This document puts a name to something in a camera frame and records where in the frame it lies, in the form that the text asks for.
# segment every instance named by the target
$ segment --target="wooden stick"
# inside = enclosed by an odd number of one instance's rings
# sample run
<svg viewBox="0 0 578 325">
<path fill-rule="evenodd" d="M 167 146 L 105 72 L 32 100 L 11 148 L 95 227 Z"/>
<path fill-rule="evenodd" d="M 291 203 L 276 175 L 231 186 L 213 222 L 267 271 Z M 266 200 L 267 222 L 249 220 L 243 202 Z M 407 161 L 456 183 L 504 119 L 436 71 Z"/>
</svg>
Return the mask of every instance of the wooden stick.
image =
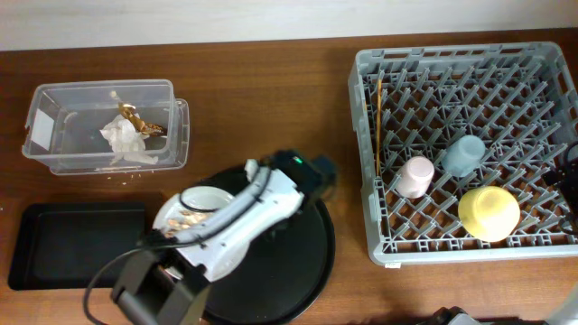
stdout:
<svg viewBox="0 0 578 325">
<path fill-rule="evenodd" d="M 378 115 L 376 119 L 376 176 L 381 176 L 379 168 L 379 152 L 381 151 L 381 79 L 378 79 Z"/>
</svg>

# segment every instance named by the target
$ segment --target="clear plastic container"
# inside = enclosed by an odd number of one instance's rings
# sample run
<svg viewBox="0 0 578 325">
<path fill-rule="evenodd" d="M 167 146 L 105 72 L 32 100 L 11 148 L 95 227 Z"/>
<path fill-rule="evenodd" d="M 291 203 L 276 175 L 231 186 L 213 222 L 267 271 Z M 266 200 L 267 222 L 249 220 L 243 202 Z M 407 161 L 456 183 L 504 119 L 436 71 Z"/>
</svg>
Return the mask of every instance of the clear plastic container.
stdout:
<svg viewBox="0 0 578 325">
<path fill-rule="evenodd" d="M 166 137 L 144 140 L 145 154 L 157 164 L 120 160 L 100 133 L 118 116 L 118 103 L 136 107 L 149 123 L 168 130 Z M 189 108 L 175 99 L 169 80 L 119 80 L 46 84 L 34 92 L 23 155 L 49 166 L 57 175 L 137 172 L 181 168 L 189 143 Z"/>
</svg>

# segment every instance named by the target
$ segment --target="black tray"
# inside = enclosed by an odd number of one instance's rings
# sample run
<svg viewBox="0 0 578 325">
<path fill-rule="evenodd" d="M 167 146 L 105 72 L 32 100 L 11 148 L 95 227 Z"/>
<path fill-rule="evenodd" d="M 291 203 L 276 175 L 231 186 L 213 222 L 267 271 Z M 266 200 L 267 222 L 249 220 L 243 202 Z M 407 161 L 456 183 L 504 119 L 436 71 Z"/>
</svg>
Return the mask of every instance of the black tray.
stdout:
<svg viewBox="0 0 578 325">
<path fill-rule="evenodd" d="M 106 262 L 135 248 L 144 230 L 142 203 L 32 204 L 23 213 L 8 285 L 84 288 Z M 122 266 L 105 272 L 98 287 L 112 287 Z"/>
</svg>

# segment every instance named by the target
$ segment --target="light blue cup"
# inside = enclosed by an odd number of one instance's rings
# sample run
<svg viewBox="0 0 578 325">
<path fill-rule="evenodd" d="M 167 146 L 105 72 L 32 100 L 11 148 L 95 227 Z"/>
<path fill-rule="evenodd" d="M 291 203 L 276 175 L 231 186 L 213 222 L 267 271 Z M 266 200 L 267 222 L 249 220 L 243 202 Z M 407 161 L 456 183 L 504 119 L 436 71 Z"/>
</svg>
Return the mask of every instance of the light blue cup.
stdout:
<svg viewBox="0 0 578 325">
<path fill-rule="evenodd" d="M 480 166 L 486 145 L 474 135 L 465 135 L 450 146 L 442 159 L 442 167 L 455 177 L 464 177 Z"/>
</svg>

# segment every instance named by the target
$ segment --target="yellow cup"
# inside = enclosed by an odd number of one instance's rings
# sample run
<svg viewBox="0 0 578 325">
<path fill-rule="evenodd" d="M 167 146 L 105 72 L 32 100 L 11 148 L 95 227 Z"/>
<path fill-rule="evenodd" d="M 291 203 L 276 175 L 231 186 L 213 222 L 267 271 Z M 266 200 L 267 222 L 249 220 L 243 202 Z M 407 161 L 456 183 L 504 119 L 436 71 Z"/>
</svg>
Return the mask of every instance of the yellow cup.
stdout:
<svg viewBox="0 0 578 325">
<path fill-rule="evenodd" d="M 507 190 L 485 186 L 469 190 L 461 198 L 458 215 L 472 236 L 496 242 L 514 230 L 520 220 L 520 207 Z"/>
</svg>

